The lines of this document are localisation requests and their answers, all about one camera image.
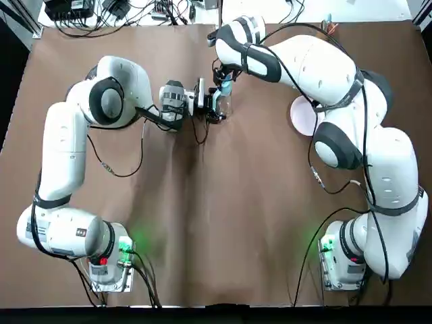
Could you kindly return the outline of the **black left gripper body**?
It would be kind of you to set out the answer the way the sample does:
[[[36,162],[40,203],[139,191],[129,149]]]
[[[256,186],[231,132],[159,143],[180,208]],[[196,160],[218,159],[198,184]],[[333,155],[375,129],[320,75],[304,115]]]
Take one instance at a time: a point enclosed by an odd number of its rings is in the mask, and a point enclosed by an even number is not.
[[[193,104],[193,116],[207,115],[213,111],[213,95],[216,92],[215,87],[208,88],[209,92],[205,93],[203,89],[199,89],[198,86],[194,88],[194,104]]]

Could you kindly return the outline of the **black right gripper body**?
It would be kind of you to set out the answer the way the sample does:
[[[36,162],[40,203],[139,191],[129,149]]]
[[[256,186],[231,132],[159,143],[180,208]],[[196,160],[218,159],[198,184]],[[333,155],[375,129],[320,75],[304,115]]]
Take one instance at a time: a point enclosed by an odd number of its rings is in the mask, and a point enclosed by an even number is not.
[[[215,66],[215,63],[217,61],[220,61],[219,59],[215,59],[213,61],[213,69],[219,69],[220,71],[220,79],[221,81],[224,81],[226,79],[226,77],[228,76],[228,80],[232,80],[232,72],[234,70],[239,70],[237,68],[234,67],[228,67],[227,65],[223,65],[222,63],[220,63],[219,67]]]

